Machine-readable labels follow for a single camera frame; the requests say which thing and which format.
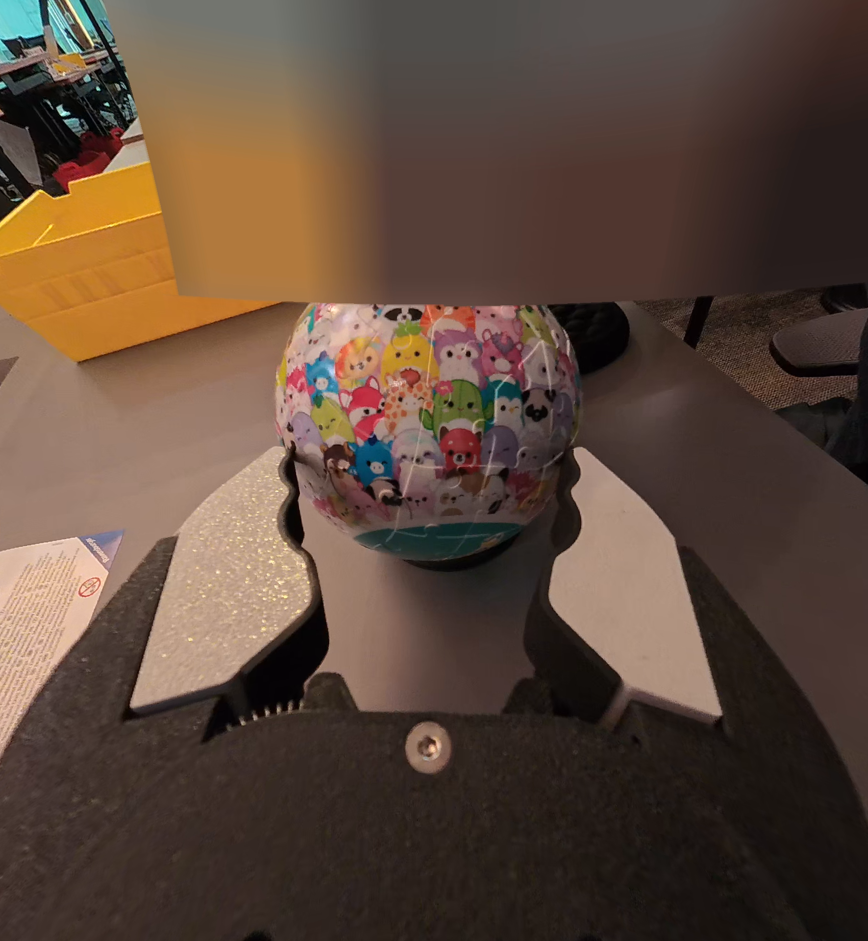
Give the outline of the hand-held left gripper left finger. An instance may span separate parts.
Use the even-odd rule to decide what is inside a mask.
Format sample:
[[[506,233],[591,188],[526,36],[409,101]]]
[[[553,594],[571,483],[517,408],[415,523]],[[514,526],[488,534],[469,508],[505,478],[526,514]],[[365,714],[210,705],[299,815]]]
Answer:
[[[274,447],[181,525],[130,700],[149,715],[216,696],[251,710],[247,677],[322,615],[302,547],[292,453]]]

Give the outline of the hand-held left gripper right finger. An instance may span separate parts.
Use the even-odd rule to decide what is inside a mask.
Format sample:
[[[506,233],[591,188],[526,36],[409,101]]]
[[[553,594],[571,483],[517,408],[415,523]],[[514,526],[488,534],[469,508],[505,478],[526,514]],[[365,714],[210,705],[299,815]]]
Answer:
[[[590,452],[560,473],[552,558],[525,649],[567,712],[615,727],[632,703],[712,724],[722,716],[675,538]]]

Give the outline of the colourful cartoon puzzle ball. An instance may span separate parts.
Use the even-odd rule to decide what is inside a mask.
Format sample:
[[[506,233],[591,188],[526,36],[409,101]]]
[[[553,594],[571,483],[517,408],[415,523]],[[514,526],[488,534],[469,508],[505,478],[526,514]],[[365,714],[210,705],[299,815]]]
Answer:
[[[516,539],[549,503],[580,411],[545,305],[310,303],[275,377],[301,498],[404,561]]]

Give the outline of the black round ball stand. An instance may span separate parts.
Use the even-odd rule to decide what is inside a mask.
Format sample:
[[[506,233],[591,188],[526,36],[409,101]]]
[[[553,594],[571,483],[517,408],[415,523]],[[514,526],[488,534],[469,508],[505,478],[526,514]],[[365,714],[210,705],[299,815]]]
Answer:
[[[488,547],[486,549],[478,550],[477,552],[462,556],[462,557],[452,557],[448,559],[440,560],[405,560],[409,565],[414,566],[421,570],[435,571],[435,572],[456,572],[471,570],[477,566],[488,563],[500,556],[502,556],[506,551],[510,549],[513,545],[513,540],[500,543]]]

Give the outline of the white instruction leaflet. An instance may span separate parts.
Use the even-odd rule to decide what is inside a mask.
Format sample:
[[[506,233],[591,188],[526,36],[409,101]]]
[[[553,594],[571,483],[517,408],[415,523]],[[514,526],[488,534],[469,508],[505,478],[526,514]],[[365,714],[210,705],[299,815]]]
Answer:
[[[0,551],[0,759],[52,671],[87,630],[123,531]]]

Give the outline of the black quilted wrist rest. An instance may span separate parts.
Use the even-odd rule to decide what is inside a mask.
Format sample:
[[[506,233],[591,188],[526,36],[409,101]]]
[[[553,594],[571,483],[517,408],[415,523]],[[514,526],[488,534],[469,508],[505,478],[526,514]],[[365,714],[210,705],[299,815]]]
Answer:
[[[548,308],[569,338],[581,375],[604,369],[627,350],[630,324],[616,302],[552,304]]]

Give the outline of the black furniture leg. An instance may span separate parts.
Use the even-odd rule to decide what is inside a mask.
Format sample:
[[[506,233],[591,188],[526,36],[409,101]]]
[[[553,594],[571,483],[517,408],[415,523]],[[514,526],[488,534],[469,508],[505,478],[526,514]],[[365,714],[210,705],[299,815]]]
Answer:
[[[701,296],[694,300],[683,333],[683,342],[688,347],[694,349],[698,346],[708,321],[713,301],[713,296]]]

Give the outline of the yellow plastic bin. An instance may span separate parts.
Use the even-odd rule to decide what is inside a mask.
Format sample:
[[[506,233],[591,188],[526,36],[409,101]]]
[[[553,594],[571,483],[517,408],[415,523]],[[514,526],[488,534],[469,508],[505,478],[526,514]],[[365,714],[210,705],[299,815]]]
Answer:
[[[0,306],[74,361],[267,305],[178,294],[149,162],[39,191],[0,222]]]

